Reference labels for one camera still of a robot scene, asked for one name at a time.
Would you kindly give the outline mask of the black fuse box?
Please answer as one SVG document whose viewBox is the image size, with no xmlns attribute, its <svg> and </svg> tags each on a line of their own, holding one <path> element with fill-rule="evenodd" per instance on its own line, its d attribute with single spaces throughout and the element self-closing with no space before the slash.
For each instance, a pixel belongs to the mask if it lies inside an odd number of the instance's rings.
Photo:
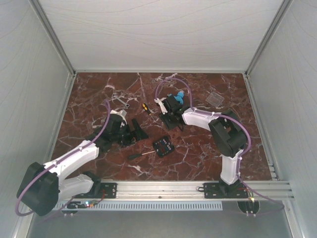
<svg viewBox="0 0 317 238">
<path fill-rule="evenodd" d="M 169 155 L 175 150 L 175 147 L 168 136 L 163 136 L 159 140 L 153 142 L 153 148 L 160 158 Z"/>
</svg>

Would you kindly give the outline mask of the clear fuse box lid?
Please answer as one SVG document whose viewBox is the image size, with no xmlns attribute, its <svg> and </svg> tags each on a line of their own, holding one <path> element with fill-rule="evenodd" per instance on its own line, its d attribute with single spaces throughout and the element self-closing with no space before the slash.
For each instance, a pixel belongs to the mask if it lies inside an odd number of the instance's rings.
<svg viewBox="0 0 317 238">
<path fill-rule="evenodd" d="M 224 101 L 224 98 L 216 92 L 211 92 L 206 98 L 206 102 L 208 102 L 214 107 L 220 106 L 223 101 Z"/>
</svg>

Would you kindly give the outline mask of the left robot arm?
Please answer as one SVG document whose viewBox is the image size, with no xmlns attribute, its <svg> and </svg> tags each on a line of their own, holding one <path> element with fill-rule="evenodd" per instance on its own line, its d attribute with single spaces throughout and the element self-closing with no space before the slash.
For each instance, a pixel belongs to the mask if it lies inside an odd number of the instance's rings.
<svg viewBox="0 0 317 238">
<path fill-rule="evenodd" d="M 39 216 L 48 214 L 56 204 L 83 194 L 97 197 L 102 192 L 101 179 L 92 172 L 69 178 L 75 170 L 108 152 L 113 144 L 127 147 L 149 136 L 132 119 L 131 130 L 119 113 L 110 113 L 103 126 L 95 129 L 77 147 L 45 164 L 32 163 L 17 191 L 18 202 L 23 202 Z"/>
</svg>

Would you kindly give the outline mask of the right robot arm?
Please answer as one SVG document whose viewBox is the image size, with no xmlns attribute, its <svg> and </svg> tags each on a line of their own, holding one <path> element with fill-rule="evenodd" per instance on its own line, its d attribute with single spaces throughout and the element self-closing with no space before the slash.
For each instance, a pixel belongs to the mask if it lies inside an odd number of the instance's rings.
<svg viewBox="0 0 317 238">
<path fill-rule="evenodd" d="M 205 198 L 247 198 L 246 187 L 240 182 L 240 163 L 245 151 L 248 136 L 239 125 L 232 111 L 215 113 L 183 105 L 174 96 L 155 99 L 160 107 L 159 117 L 171 130 L 181 125 L 197 126 L 208 130 L 222 156 L 222 169 L 219 182 L 210 182 L 198 190 Z"/>
</svg>

